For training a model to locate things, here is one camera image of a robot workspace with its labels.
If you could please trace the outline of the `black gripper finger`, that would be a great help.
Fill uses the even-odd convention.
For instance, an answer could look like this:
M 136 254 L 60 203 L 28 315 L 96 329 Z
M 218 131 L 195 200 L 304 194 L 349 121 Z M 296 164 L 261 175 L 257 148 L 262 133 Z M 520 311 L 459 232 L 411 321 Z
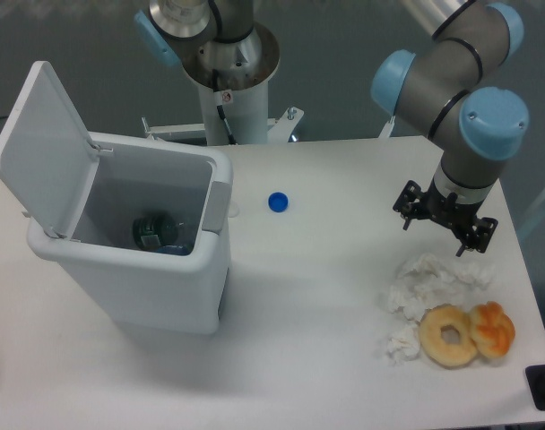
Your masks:
M 493 218 L 474 219 L 463 225 L 454 225 L 451 230 L 461 245 L 455 256 L 461 257 L 465 251 L 486 253 L 491 238 L 497 229 L 498 221 Z
M 403 219 L 403 230 L 407 230 L 413 220 L 429 219 L 427 202 L 428 193 L 409 180 L 393 205 L 393 211 Z

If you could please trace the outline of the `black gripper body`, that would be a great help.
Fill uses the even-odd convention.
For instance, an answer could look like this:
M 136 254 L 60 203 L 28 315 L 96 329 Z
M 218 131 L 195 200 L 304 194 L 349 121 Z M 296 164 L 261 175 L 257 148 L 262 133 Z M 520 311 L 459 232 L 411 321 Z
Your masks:
M 477 219 L 480 203 L 466 204 L 457 201 L 455 193 L 444 197 L 434 186 L 431 186 L 421 200 L 424 205 L 425 219 L 450 229 L 467 229 Z

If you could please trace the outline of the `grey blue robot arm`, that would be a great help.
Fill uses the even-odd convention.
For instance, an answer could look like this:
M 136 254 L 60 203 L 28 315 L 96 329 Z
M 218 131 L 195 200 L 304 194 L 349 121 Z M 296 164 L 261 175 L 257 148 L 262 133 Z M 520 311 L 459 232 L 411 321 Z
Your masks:
M 481 81 L 521 46 L 523 20 L 490 1 L 405 1 L 435 43 L 423 56 L 393 52 L 379 66 L 371 97 L 443 152 L 427 189 L 409 181 L 394 203 L 406 225 L 430 220 L 450 230 L 459 250 L 486 252 L 497 220 L 478 211 L 519 151 L 530 116 L 510 90 Z

